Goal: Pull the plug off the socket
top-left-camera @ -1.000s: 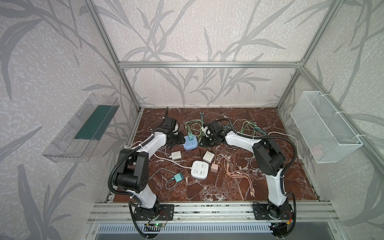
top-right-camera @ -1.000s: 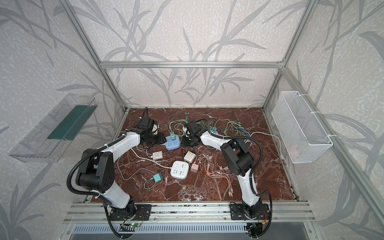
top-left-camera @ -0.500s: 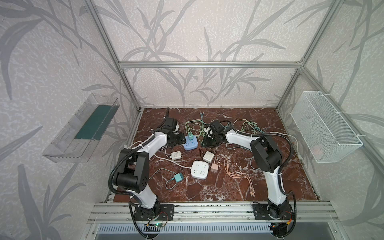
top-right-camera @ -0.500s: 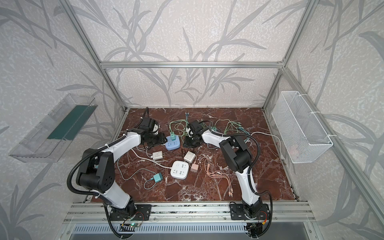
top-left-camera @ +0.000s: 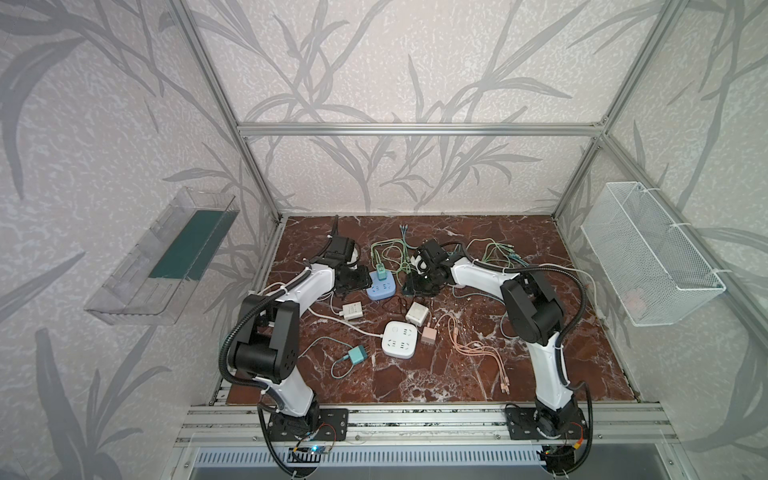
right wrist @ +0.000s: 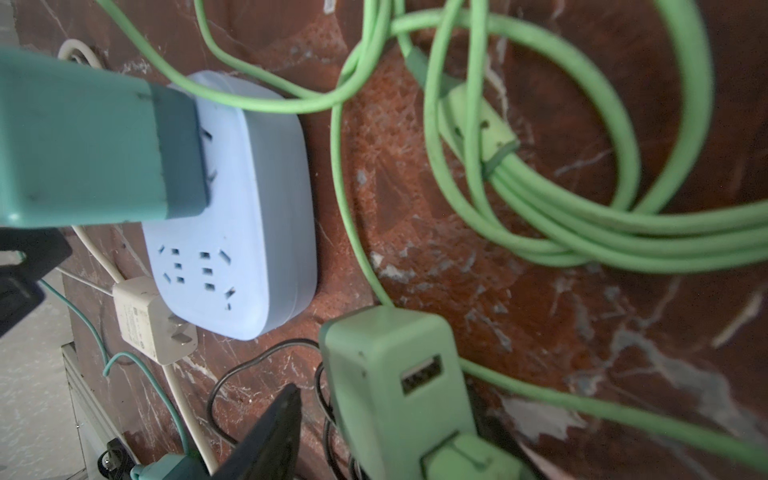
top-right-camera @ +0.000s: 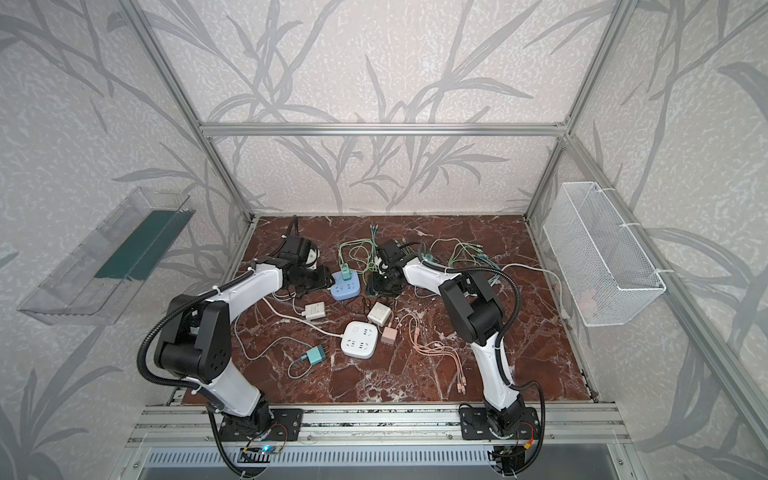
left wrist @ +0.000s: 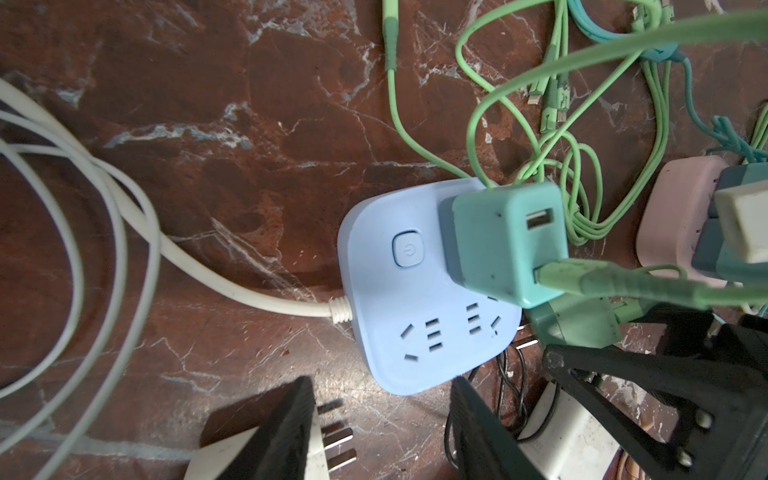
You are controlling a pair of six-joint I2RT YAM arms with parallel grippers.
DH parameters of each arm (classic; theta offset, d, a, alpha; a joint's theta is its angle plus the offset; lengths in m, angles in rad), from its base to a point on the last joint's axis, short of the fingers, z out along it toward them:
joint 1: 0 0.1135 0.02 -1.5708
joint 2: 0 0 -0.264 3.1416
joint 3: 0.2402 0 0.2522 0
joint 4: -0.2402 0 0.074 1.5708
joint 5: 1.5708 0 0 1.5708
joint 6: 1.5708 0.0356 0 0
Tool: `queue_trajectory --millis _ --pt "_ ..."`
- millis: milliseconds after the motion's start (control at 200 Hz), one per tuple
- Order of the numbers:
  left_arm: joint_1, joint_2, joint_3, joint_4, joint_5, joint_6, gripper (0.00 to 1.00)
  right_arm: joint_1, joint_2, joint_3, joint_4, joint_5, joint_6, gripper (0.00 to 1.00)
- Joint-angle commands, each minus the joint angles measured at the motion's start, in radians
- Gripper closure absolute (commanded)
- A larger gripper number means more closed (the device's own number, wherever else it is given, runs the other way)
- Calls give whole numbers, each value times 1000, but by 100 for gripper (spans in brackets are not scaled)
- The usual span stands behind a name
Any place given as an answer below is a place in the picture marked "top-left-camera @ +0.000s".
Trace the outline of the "blue power strip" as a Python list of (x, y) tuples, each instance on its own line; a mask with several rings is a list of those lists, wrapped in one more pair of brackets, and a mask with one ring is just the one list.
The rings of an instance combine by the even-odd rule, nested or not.
[(372, 285), (366, 290), (366, 294), (371, 300), (385, 300), (395, 295), (397, 284), (391, 271), (385, 270), (382, 279), (379, 278), (377, 271), (370, 272), (369, 276)]

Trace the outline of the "green charger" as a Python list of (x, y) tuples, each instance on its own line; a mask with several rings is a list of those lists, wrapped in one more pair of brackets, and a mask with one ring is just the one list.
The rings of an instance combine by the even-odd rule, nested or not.
[(376, 274), (377, 274), (377, 279), (379, 281), (384, 281), (387, 279), (388, 270), (385, 268), (385, 266), (382, 263), (378, 263), (376, 265)]

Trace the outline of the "white usb charger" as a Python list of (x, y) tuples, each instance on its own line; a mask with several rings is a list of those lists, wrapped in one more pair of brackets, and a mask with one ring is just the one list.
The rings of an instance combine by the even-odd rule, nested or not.
[(425, 305), (413, 302), (405, 314), (405, 319), (407, 322), (420, 328), (425, 324), (429, 315), (430, 311)]

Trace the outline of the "pink usb charger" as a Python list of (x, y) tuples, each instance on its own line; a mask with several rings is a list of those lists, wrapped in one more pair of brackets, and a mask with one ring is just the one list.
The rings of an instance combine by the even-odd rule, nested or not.
[(436, 342), (437, 330), (432, 327), (425, 327), (421, 331), (421, 342), (427, 345), (434, 345)]

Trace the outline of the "teal usb charger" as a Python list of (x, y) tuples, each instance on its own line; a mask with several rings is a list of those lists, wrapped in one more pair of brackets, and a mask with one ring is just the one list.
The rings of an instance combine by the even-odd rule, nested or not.
[(352, 365), (358, 365), (363, 363), (368, 358), (368, 354), (365, 348), (362, 345), (359, 345), (350, 349), (346, 355), (346, 358), (351, 362)]

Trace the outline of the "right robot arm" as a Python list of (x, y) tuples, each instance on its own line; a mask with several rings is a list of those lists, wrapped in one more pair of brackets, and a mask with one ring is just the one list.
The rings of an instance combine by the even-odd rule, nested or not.
[[(535, 404), (541, 418), (551, 422), (578, 411), (574, 392), (579, 388), (567, 377), (564, 339), (586, 311), (587, 291), (578, 276), (559, 266), (502, 267), (483, 262), (455, 242), (449, 251), (432, 239), (419, 246), (409, 259), (415, 295), (438, 293), (442, 287), (465, 286), (500, 299), (516, 334), (527, 344), (536, 381)], [(566, 308), (547, 275), (569, 278), (580, 295), (570, 321)]]

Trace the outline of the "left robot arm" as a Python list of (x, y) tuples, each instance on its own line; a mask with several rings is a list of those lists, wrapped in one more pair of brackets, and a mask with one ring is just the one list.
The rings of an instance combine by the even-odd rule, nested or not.
[(325, 294), (347, 294), (372, 285), (358, 259), (356, 242), (332, 233), (292, 280), (272, 293), (248, 295), (219, 351), (222, 378), (261, 390), (273, 399), (280, 414), (308, 416), (316, 400), (296, 367), (300, 319)]

